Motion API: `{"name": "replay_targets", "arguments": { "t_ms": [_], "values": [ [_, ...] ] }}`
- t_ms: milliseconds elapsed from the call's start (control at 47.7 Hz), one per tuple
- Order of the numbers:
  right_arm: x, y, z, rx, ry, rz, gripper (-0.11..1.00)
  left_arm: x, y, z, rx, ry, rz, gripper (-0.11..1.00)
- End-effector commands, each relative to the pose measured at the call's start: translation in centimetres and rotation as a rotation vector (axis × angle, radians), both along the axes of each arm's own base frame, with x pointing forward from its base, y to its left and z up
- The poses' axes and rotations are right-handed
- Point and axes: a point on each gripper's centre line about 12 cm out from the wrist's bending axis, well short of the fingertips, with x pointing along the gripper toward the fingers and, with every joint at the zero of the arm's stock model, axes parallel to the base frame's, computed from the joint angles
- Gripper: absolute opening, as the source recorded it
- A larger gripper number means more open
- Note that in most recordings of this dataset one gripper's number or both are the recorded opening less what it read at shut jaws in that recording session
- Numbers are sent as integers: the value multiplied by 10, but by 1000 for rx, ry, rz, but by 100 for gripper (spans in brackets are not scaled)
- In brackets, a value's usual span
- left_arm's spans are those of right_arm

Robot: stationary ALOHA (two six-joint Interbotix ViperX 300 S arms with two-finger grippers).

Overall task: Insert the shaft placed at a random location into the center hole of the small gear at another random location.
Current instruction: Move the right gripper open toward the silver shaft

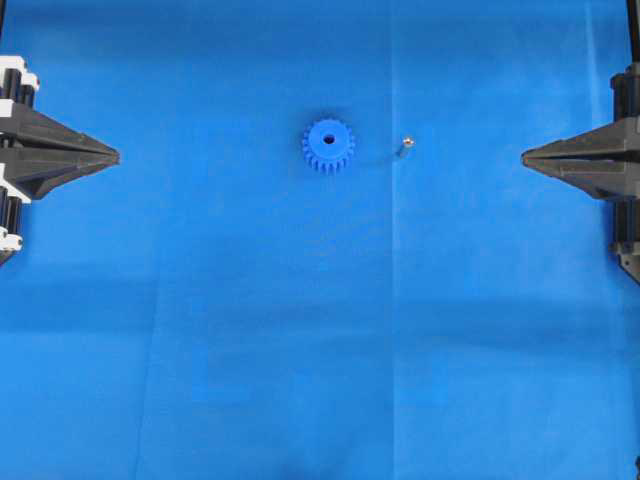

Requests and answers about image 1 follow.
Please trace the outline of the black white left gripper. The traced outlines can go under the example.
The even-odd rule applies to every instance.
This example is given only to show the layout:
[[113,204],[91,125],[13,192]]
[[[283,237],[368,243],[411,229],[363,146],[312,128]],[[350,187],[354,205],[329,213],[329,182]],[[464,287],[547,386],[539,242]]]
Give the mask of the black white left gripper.
[[32,109],[40,82],[21,56],[1,56],[1,264],[23,246],[23,204],[119,164],[119,153]]

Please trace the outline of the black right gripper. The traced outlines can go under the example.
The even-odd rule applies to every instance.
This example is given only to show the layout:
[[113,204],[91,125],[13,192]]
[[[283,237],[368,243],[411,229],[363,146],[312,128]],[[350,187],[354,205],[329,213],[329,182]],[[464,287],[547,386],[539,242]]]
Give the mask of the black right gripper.
[[[525,151],[525,167],[614,203],[612,251],[639,283],[639,64],[611,80],[614,121]],[[603,158],[613,160],[570,160]]]

